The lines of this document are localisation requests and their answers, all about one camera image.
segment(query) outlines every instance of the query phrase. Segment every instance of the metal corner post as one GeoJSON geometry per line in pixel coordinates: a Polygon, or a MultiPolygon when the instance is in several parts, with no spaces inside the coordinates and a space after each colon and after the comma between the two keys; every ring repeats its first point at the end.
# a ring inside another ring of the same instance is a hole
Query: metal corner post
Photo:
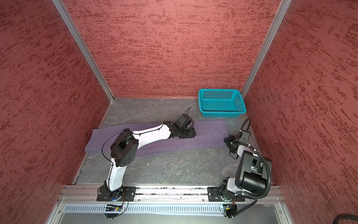
{"type": "Polygon", "coordinates": [[[109,100],[112,102],[114,100],[114,95],[109,88],[106,80],[104,79],[100,69],[98,68],[94,58],[92,57],[89,49],[87,48],[86,44],[84,43],[81,34],[79,33],[78,29],[76,28],[70,14],[68,13],[66,6],[64,5],[62,0],[52,0],[53,4],[55,5],[57,11],[59,12],[60,16],[62,17],[63,21],[65,22],[68,30],[72,34],[74,40],[76,41],[77,45],[79,46],[80,50],[82,51],[84,57],[86,58],[88,64],[90,65],[92,71],[94,72],[95,76],[97,77],[99,83],[101,84],[103,90],[106,92],[109,100]]]}
{"type": "Polygon", "coordinates": [[[291,4],[291,0],[282,0],[281,1],[279,8],[277,9],[276,15],[275,15],[274,19],[272,20],[271,26],[267,32],[266,38],[262,43],[261,49],[257,55],[256,61],[252,67],[252,70],[246,80],[244,87],[242,88],[241,95],[243,98],[246,96],[248,89],[250,88],[250,85],[251,85],[253,79],[255,78],[255,75],[256,75],[256,73],[257,73],[257,71],[266,55],[268,48],[271,45],[272,40],[275,37],[277,30],[279,29],[282,19],[284,18],[290,4],[291,4]]]}

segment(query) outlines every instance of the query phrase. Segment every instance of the purple towel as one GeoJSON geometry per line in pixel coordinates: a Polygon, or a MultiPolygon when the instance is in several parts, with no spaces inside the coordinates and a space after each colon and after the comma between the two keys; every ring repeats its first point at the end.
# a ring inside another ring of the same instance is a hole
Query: purple towel
{"type": "MultiPolygon", "coordinates": [[[[103,143],[112,135],[129,128],[131,131],[145,130],[156,127],[161,123],[135,123],[120,124],[100,129],[93,129],[92,136],[85,147],[86,152],[100,152],[103,143]]],[[[180,150],[191,150],[199,148],[220,148],[224,147],[224,138],[229,136],[226,122],[223,120],[195,121],[194,129],[197,135],[195,138],[187,139],[164,139],[152,142],[140,147],[136,156],[152,155],[164,152],[176,152],[180,150]]],[[[110,152],[110,146],[118,135],[113,136],[103,147],[104,152],[110,152]]]]}

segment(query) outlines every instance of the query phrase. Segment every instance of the teal mesh basket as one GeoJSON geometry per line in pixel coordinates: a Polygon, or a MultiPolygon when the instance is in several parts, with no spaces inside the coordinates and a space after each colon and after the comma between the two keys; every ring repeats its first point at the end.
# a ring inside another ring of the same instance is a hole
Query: teal mesh basket
{"type": "Polygon", "coordinates": [[[204,117],[235,118],[246,113],[241,93],[235,89],[200,89],[198,98],[204,117]]]}

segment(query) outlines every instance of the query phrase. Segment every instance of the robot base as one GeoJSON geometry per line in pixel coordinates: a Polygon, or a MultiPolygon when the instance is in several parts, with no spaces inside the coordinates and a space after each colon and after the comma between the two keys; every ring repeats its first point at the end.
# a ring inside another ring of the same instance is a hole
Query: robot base
{"type": "Polygon", "coordinates": [[[245,201],[245,198],[240,196],[235,196],[234,193],[232,195],[228,196],[228,192],[225,194],[221,191],[221,187],[208,187],[208,199],[209,201],[245,201]]]}
{"type": "Polygon", "coordinates": [[[115,191],[110,191],[105,181],[105,183],[98,189],[97,201],[122,201],[123,193],[126,200],[133,201],[136,189],[136,187],[122,186],[115,191]]]}

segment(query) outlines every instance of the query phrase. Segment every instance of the red textured wall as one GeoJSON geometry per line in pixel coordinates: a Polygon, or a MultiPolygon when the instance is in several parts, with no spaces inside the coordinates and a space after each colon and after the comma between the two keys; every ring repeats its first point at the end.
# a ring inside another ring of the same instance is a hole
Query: red textured wall
{"type": "Polygon", "coordinates": [[[358,215],[357,12],[293,0],[245,98],[295,224],[358,215]]]}
{"type": "Polygon", "coordinates": [[[44,223],[109,100],[51,0],[0,2],[0,222],[44,223]]]}
{"type": "Polygon", "coordinates": [[[64,0],[115,96],[242,89],[280,0],[64,0]]]}

